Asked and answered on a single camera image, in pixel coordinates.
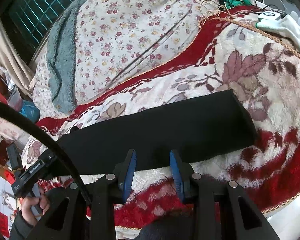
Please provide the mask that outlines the black pants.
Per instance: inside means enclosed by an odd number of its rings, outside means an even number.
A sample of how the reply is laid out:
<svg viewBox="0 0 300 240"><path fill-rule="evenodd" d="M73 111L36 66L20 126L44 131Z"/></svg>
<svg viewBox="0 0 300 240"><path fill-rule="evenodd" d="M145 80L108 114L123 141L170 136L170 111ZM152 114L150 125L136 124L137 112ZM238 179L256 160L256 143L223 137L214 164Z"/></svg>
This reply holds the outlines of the black pants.
<svg viewBox="0 0 300 240"><path fill-rule="evenodd" d="M98 122L59 139L79 174L105 174L135 150L138 171L166 167L175 150L187 163L252 146L256 128L232 90Z"/></svg>

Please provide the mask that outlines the blue plastic bag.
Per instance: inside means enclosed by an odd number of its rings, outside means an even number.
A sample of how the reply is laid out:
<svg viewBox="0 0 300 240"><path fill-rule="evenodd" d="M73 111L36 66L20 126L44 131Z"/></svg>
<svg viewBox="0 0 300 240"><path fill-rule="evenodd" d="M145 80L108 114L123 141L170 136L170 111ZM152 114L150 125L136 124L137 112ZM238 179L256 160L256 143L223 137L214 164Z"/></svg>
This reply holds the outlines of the blue plastic bag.
<svg viewBox="0 0 300 240"><path fill-rule="evenodd" d="M23 105L19 113L33 123L36 123L40 119L40 110L34 105L33 102L27 100L23 100Z"/></svg>

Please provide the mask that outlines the beige curtain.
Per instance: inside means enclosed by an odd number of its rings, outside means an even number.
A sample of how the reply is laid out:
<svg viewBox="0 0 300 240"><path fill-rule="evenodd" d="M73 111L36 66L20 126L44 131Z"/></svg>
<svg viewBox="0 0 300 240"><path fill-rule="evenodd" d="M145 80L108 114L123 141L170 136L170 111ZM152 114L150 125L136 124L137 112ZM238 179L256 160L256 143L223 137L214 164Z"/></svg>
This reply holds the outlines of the beige curtain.
<svg viewBox="0 0 300 240"><path fill-rule="evenodd" d="M13 82L26 95L33 93L35 74L23 61L8 38L0 19L0 67L4 67Z"/></svg>

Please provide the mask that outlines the grey-green fleece garment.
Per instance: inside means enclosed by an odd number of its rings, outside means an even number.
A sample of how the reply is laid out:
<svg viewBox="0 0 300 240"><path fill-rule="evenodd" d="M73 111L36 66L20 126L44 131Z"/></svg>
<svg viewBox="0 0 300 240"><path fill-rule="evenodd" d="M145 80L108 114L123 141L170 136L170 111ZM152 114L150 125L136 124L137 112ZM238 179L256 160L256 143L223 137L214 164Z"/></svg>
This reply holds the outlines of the grey-green fleece garment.
<svg viewBox="0 0 300 240"><path fill-rule="evenodd" d="M70 114L77 107L74 96L76 69L76 24L80 7L87 0L74 0L53 24L47 39L49 88L56 109Z"/></svg>

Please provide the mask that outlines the red white floral blanket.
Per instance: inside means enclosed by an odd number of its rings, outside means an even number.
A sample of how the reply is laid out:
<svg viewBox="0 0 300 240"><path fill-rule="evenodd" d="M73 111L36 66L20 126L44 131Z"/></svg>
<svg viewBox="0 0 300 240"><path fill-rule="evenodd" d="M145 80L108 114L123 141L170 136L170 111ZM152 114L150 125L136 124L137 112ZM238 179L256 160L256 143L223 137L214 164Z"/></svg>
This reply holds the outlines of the red white floral blanket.
<svg viewBox="0 0 300 240"><path fill-rule="evenodd" d="M193 167L219 180L238 181L271 215L300 196L300 54L288 41L257 30L256 20L247 6L207 20L177 57L125 79L70 116L51 103L50 73L41 58L33 95L41 111L39 126L59 139L72 126L230 89L251 115L257 140Z"/></svg>

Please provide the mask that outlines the green barred window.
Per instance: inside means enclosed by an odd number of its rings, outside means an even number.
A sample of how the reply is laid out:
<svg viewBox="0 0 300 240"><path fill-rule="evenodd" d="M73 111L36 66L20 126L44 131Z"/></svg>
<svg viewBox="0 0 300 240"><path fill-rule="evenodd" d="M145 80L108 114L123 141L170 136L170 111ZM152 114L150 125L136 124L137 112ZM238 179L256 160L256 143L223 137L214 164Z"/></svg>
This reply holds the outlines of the green barred window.
<svg viewBox="0 0 300 240"><path fill-rule="evenodd" d="M74 0L14 0L8 16L33 54L51 26Z"/></svg>

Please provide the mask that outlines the small floral quilt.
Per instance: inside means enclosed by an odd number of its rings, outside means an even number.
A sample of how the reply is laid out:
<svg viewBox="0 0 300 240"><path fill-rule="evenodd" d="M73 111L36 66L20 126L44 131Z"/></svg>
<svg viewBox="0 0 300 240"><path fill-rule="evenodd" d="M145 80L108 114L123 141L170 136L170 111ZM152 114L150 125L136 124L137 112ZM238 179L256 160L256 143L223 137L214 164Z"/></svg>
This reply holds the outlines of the small floral quilt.
<svg viewBox="0 0 300 240"><path fill-rule="evenodd" d="M218 0L87 0L77 15L74 96L85 104L182 52ZM40 116L64 118L51 100L47 44L36 68Z"/></svg>

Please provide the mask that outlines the white garment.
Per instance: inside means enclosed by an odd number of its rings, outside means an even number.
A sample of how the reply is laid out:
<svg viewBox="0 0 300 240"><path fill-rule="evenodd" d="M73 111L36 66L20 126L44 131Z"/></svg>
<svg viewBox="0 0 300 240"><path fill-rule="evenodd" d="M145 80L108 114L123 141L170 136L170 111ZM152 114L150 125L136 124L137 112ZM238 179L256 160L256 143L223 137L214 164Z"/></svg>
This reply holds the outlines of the white garment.
<svg viewBox="0 0 300 240"><path fill-rule="evenodd" d="M300 50L300 17L295 11L287 14L279 21L259 21L256 28L262 31L278 34L293 41Z"/></svg>

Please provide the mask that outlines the white charger device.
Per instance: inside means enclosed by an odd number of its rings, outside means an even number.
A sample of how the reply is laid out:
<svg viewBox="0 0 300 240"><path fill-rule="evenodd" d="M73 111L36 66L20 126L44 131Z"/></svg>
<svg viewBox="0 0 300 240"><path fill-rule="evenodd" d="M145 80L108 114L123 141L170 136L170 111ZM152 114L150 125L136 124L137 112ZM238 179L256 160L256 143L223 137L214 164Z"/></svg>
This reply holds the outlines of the white charger device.
<svg viewBox="0 0 300 240"><path fill-rule="evenodd" d="M264 11L258 15L258 20L262 21L279 21L282 19L282 14L275 11Z"/></svg>

